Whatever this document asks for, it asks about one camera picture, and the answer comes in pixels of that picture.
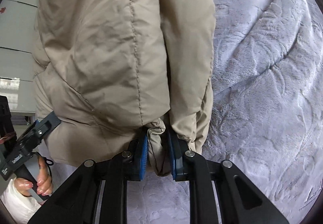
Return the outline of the white sleeve forearm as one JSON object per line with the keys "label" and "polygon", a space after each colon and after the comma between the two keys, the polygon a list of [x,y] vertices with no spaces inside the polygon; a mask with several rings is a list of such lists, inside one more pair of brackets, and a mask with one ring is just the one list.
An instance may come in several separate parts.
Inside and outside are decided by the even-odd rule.
{"label": "white sleeve forearm", "polygon": [[16,223],[28,223],[41,205],[33,197],[23,196],[14,186],[14,180],[10,180],[1,194],[1,201]]}

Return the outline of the person's left hand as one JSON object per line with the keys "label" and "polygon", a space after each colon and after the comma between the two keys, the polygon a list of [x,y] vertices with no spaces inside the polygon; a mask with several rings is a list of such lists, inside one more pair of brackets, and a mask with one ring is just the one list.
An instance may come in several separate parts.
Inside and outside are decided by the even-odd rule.
{"label": "person's left hand", "polygon": [[[37,176],[37,194],[42,196],[50,195],[53,191],[52,178],[49,174],[47,164],[43,157],[38,156],[39,174]],[[14,187],[25,197],[31,197],[29,190],[33,188],[32,182],[23,178],[14,179]]]}

